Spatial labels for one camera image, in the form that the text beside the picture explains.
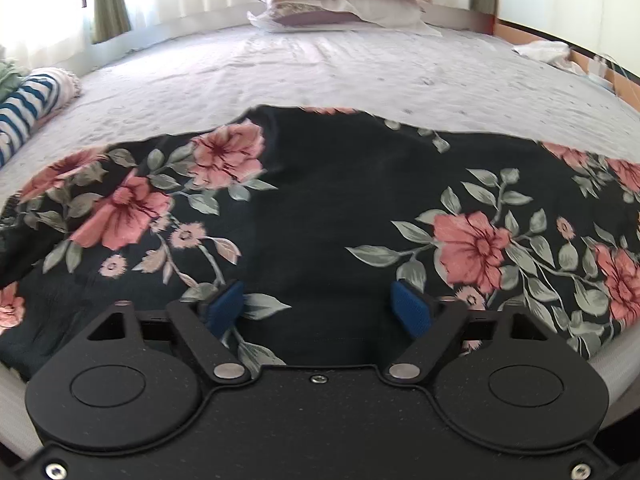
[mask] metal rivet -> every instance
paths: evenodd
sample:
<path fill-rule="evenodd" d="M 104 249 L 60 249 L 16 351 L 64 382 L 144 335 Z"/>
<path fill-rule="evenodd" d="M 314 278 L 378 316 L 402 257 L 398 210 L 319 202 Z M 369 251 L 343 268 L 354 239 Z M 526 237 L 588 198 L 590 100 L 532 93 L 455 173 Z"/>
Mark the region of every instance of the metal rivet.
<path fill-rule="evenodd" d="M 213 373 L 220 379 L 239 379 L 244 375 L 244 367 L 238 363 L 222 363 L 213 368 Z"/>
<path fill-rule="evenodd" d="M 591 476 L 591 467 L 587 464 L 578 464 L 571 471 L 571 480 L 587 480 Z"/>
<path fill-rule="evenodd" d="M 64 480 L 66 478 L 66 469 L 60 464 L 49 464 L 44 469 L 44 472 L 51 480 Z"/>
<path fill-rule="evenodd" d="M 409 363 L 399 363 L 389 368 L 389 375 L 395 379 L 415 379 L 420 375 L 420 368 Z"/>
<path fill-rule="evenodd" d="M 329 382 L 329 377 L 327 377 L 326 375 L 312 375 L 311 382 L 313 384 L 326 384 L 327 382 Z"/>

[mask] black floral garment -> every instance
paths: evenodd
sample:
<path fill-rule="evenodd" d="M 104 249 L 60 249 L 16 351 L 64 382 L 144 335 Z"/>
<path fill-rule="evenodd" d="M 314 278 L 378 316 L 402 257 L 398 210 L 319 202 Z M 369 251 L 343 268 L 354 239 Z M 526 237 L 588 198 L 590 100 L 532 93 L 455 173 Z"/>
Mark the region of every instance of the black floral garment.
<path fill-rule="evenodd" d="M 28 378 L 115 301 L 158 309 L 232 278 L 246 311 L 223 340 L 254 372 L 391 361 L 410 342 L 399 278 L 525 306 L 588 358 L 640 314 L 639 202 L 636 164 L 350 108 L 89 148 L 5 205 L 0 360 Z"/>

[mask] mattress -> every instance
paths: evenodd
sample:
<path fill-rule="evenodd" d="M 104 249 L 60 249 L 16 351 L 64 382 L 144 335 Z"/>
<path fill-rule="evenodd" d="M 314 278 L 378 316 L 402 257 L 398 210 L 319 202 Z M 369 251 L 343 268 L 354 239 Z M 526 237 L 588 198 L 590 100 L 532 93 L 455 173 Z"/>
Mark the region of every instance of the mattress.
<path fill-rule="evenodd" d="M 203 130 L 257 104 L 353 107 L 424 128 L 500 132 L 640 162 L 640 115 L 613 94 L 521 58 L 500 39 L 442 32 L 237 27 L 132 54 L 82 79 L 82 97 L 4 167 L 0 200 L 81 146 Z M 640 353 L 625 351 L 638 342 L 640 331 L 629 330 L 594 360 L 612 402 L 640 369 Z"/>

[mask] rolled striped blanket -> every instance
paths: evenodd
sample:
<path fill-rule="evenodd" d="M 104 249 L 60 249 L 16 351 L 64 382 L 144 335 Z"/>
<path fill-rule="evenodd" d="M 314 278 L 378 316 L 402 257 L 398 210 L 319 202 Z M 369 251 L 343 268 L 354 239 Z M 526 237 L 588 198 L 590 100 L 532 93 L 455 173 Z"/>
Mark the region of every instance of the rolled striped blanket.
<path fill-rule="evenodd" d="M 31 72 L 0 104 L 0 168 L 43 124 L 80 94 L 77 76 L 61 68 Z"/>

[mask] white wall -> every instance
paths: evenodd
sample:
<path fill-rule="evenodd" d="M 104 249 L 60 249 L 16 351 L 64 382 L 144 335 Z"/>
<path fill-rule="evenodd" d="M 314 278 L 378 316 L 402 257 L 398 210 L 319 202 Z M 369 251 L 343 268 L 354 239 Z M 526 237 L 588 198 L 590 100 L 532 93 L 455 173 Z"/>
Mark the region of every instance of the white wall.
<path fill-rule="evenodd" d="M 640 0 L 498 0 L 498 17 L 608 54 L 640 75 Z"/>

